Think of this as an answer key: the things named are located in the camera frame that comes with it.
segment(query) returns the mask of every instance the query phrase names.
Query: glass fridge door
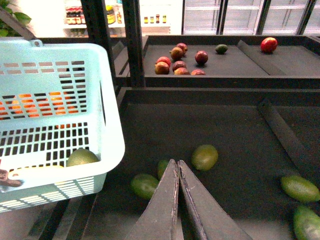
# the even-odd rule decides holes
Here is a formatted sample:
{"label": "glass fridge door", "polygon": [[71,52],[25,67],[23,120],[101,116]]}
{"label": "glass fridge door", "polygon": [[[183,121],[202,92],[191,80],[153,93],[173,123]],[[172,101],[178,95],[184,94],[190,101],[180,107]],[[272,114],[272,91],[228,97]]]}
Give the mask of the glass fridge door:
{"label": "glass fridge door", "polygon": [[294,35],[308,0],[272,0],[263,34]]}
{"label": "glass fridge door", "polygon": [[221,0],[185,0],[184,35],[217,33]]}
{"label": "glass fridge door", "polygon": [[304,30],[304,35],[320,35],[320,0],[316,4],[311,13],[310,19]]}
{"label": "glass fridge door", "polygon": [[255,35],[263,0],[229,0],[224,35]]}

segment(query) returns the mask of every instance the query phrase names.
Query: black display shelf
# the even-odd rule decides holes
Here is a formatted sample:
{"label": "black display shelf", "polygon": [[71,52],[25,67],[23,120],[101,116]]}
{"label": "black display shelf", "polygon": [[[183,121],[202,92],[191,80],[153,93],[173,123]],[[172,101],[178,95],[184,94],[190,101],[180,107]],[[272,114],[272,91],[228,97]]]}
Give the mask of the black display shelf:
{"label": "black display shelf", "polygon": [[[199,88],[320,88],[320,42],[307,36],[274,36],[278,47],[273,54],[260,51],[266,36],[149,36],[143,44],[145,85],[147,87]],[[181,60],[189,72],[203,69],[206,75],[156,75],[155,62],[177,43],[186,43],[188,52]],[[228,45],[218,55],[215,47]],[[198,66],[195,54],[205,50],[209,60]]]}
{"label": "black display shelf", "polygon": [[[130,189],[131,179],[140,173],[157,176],[158,161],[170,158],[184,160],[253,239],[295,239],[292,213],[299,202],[281,190],[279,179],[302,173],[257,108],[265,98],[314,156],[310,165],[319,166],[320,90],[122,88],[117,101],[125,155],[107,174],[83,239],[124,239],[148,205]],[[192,152],[202,144],[219,152],[206,172],[191,165]],[[318,203],[309,206],[320,213]]]}

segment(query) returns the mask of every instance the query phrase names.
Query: green lime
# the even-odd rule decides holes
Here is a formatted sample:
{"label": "green lime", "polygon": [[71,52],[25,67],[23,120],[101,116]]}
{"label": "green lime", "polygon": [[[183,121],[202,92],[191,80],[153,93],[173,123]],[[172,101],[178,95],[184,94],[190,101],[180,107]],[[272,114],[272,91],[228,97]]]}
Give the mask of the green lime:
{"label": "green lime", "polygon": [[228,46],[225,44],[219,44],[215,47],[215,51],[217,54],[224,54],[228,50]]}
{"label": "green lime", "polygon": [[158,179],[160,180],[162,178],[162,175],[164,174],[169,161],[168,160],[160,160],[158,163]]}
{"label": "green lime", "polygon": [[66,166],[72,167],[75,165],[91,164],[95,162],[99,162],[99,159],[92,151],[79,148],[71,153],[69,159],[66,161]]}
{"label": "green lime", "polygon": [[200,171],[208,171],[218,160],[218,151],[212,145],[201,145],[192,154],[191,163]]}
{"label": "green lime", "polygon": [[306,206],[298,206],[293,215],[293,229],[297,240],[320,239],[320,217]]}
{"label": "green lime", "polygon": [[158,179],[149,174],[138,174],[131,180],[131,189],[134,193],[143,198],[150,200],[159,184]]}
{"label": "green lime", "polygon": [[312,182],[301,176],[283,176],[280,181],[284,192],[301,203],[320,200],[319,189]]}

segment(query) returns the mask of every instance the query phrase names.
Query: red fruit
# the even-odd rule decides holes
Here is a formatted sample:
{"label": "red fruit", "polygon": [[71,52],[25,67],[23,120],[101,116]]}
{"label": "red fruit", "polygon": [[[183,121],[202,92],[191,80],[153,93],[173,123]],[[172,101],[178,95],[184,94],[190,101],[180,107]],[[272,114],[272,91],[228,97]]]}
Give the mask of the red fruit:
{"label": "red fruit", "polygon": [[209,57],[205,51],[198,51],[194,58],[199,65],[203,65],[208,61]]}
{"label": "red fruit", "polygon": [[183,42],[180,42],[176,45],[178,48],[181,48],[183,51],[183,55],[186,54],[186,52],[188,51],[188,46],[186,44],[184,44]]}
{"label": "red fruit", "polygon": [[154,67],[155,74],[169,74],[170,67],[165,62],[158,62]]}
{"label": "red fruit", "polygon": [[183,57],[184,51],[182,51],[182,49],[180,47],[176,46],[170,51],[170,55],[174,61],[177,61]]}
{"label": "red fruit", "polygon": [[172,65],[172,70],[175,71],[178,68],[187,68],[187,65],[184,61],[176,61],[173,65]]}
{"label": "red fruit", "polygon": [[190,72],[185,67],[179,67],[174,71],[174,75],[190,75]]}
{"label": "red fruit", "polygon": [[276,50],[277,46],[278,41],[274,37],[267,37],[261,42],[260,48],[262,52],[270,54]]}
{"label": "red fruit", "polygon": [[195,69],[191,72],[191,75],[206,75],[206,73],[201,69]]}
{"label": "red fruit", "polygon": [[160,63],[160,62],[164,62],[164,63],[168,64],[169,67],[171,66],[171,61],[170,61],[170,59],[169,59],[168,57],[166,57],[166,56],[161,56],[161,57],[159,57],[158,60],[155,62],[155,64]]}

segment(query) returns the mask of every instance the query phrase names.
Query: light blue plastic basket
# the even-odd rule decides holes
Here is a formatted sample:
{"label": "light blue plastic basket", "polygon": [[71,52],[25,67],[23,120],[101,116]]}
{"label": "light blue plastic basket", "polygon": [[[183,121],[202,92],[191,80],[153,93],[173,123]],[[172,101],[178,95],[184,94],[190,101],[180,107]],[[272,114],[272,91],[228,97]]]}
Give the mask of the light blue plastic basket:
{"label": "light blue plastic basket", "polygon": [[[1,38],[0,51],[0,213],[99,192],[125,152],[105,49]],[[79,148],[100,161],[65,167]]]}

